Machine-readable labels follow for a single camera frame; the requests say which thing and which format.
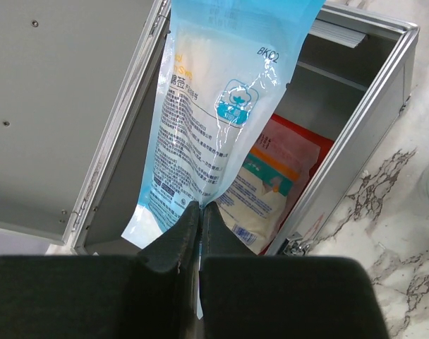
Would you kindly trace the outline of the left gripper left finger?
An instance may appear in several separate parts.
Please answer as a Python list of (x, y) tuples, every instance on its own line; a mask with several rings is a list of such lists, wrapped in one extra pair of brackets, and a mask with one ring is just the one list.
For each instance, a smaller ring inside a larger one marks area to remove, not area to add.
[(134, 255), (0, 256), (0, 338), (185, 338), (199, 216)]

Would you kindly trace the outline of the blue pouch packet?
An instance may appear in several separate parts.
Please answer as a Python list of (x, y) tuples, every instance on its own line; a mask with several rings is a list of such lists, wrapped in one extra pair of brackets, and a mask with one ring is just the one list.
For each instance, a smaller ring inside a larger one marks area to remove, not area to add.
[(173, 1), (138, 202), (143, 249), (234, 181), (291, 81), (321, 1)]

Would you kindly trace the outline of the medicine box teal orange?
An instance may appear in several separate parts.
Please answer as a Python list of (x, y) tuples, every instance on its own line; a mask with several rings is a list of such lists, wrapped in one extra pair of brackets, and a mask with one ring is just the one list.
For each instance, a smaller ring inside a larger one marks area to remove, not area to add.
[(279, 217), (278, 209), (284, 207), (285, 198), (264, 186), (248, 154), (217, 205), (226, 226), (252, 251), (250, 246), (257, 237), (263, 236), (266, 227)]

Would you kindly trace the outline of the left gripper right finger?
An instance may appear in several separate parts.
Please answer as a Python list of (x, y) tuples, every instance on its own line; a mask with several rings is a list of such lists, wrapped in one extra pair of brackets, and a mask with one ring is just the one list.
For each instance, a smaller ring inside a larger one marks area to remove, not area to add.
[(200, 300), (206, 338), (387, 338), (362, 265), (336, 256), (258, 256), (217, 204), (202, 221)]

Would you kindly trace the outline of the red first aid pouch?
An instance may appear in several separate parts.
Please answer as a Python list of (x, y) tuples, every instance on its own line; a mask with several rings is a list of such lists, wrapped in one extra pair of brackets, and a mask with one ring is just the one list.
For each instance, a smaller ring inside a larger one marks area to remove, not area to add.
[(272, 115), (251, 148), (248, 159), (256, 166), (257, 176), (264, 186), (283, 196), (285, 205), (278, 209), (277, 220), (250, 246), (253, 252), (265, 253), (333, 143), (277, 114)]

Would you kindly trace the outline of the grey metal first aid box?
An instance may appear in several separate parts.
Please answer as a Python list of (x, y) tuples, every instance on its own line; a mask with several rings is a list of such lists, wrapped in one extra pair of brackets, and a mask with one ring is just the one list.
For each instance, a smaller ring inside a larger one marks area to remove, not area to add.
[[(0, 232), (77, 254), (140, 249), (122, 234), (172, 2), (0, 1)], [(272, 115), (334, 143), (268, 255), (307, 251), (410, 97), (419, 27), (321, 2)]]

